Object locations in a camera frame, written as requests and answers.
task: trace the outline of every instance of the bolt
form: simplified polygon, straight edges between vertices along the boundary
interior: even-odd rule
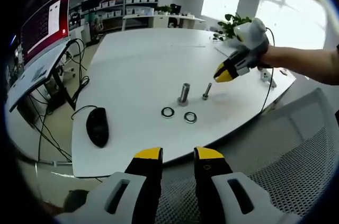
[[[209,83],[206,89],[206,92],[202,95],[202,99],[205,101],[208,98],[208,93],[211,90],[212,83]]]
[[[181,89],[181,95],[177,99],[179,106],[187,106],[189,104],[189,100],[187,99],[189,91],[190,91],[190,84],[188,83],[183,84],[182,89]]]

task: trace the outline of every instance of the computer mouse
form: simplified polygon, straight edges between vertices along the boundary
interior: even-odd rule
[[[103,148],[109,136],[106,109],[97,107],[92,110],[87,118],[86,129],[92,143]]]

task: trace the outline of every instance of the green plant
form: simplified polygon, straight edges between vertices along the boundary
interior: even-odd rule
[[[165,6],[160,6],[160,7],[156,7],[155,8],[156,11],[162,11],[162,12],[172,12],[172,8],[169,5],[165,5]]]
[[[222,31],[216,31],[213,35],[213,40],[221,40],[224,41],[226,38],[232,39],[234,34],[234,27],[244,24],[244,23],[251,23],[252,20],[247,16],[244,19],[242,19],[237,13],[235,13],[235,16],[231,14],[225,15],[226,23],[223,21],[218,22],[218,25],[222,27]]]

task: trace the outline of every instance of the metal washer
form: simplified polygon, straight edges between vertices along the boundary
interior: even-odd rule
[[[190,119],[188,119],[187,117],[189,116],[189,115],[192,115],[193,116],[193,120],[190,120]],[[185,122],[187,122],[187,123],[195,123],[196,121],[197,121],[197,115],[195,114],[195,113],[193,113],[193,112],[187,112],[185,115],[184,115],[184,120],[185,120]]]
[[[170,111],[171,111],[171,114],[170,114],[170,115],[166,115],[166,114],[165,114],[165,111],[166,111],[166,110],[170,110]],[[162,117],[164,117],[164,118],[172,118],[172,117],[174,116],[174,109],[171,108],[171,107],[169,107],[169,106],[164,107],[164,108],[161,110],[161,115],[162,115]]]

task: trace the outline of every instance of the monitor screen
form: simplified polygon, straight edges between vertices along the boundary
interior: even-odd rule
[[[21,27],[21,43],[26,65],[56,41],[68,37],[69,0],[50,0]]]
[[[100,4],[100,0],[87,0],[81,3],[81,10],[88,11],[88,10],[98,7],[99,4]]]

